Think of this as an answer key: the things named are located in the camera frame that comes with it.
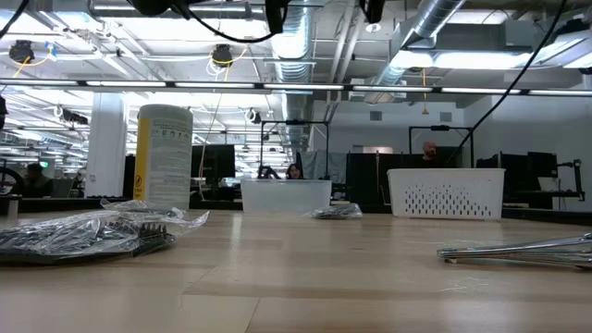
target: plastic bin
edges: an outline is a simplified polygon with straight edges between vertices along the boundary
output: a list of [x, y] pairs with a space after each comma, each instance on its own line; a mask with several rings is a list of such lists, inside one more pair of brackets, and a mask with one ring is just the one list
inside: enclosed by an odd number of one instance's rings
[[240, 189], [245, 213], [304, 214], [331, 204], [330, 180], [244, 179]]
[[392, 214], [500, 219], [504, 172], [500, 168], [389, 170]]

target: yellow label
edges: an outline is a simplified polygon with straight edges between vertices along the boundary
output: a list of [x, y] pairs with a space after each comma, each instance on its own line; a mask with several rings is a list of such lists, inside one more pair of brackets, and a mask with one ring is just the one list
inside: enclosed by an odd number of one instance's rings
[[150, 128], [152, 123], [148, 118], [140, 119], [138, 123], [138, 148], [136, 151], [136, 167], [133, 182], [133, 198], [146, 198], [146, 167], [148, 163], [148, 148], [150, 147]]

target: wooden table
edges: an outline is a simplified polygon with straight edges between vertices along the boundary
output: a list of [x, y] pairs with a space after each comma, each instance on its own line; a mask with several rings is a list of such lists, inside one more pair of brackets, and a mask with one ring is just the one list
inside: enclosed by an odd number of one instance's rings
[[[27, 215], [19, 223], [55, 216]], [[583, 333], [592, 327], [592, 274], [485, 260], [446, 264], [436, 249], [589, 231], [515, 220], [318, 221], [213, 211], [203, 227], [160, 253], [99, 265], [0, 268], [0, 327]]]

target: perforated basket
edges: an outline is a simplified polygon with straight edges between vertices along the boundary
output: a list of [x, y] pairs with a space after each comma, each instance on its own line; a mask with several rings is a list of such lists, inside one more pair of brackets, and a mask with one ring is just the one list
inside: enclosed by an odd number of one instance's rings
[[499, 168], [389, 170], [392, 214], [500, 219], [504, 172]]

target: plastic bag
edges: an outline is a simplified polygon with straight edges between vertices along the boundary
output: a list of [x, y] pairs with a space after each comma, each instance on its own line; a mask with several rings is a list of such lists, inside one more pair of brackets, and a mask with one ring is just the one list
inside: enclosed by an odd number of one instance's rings
[[350, 219], [362, 218], [363, 214], [357, 203], [350, 203], [315, 209], [305, 216], [317, 219]]
[[209, 215], [185, 221], [176, 208], [102, 204], [107, 210], [0, 230], [0, 262], [58, 264], [149, 253], [200, 227]]

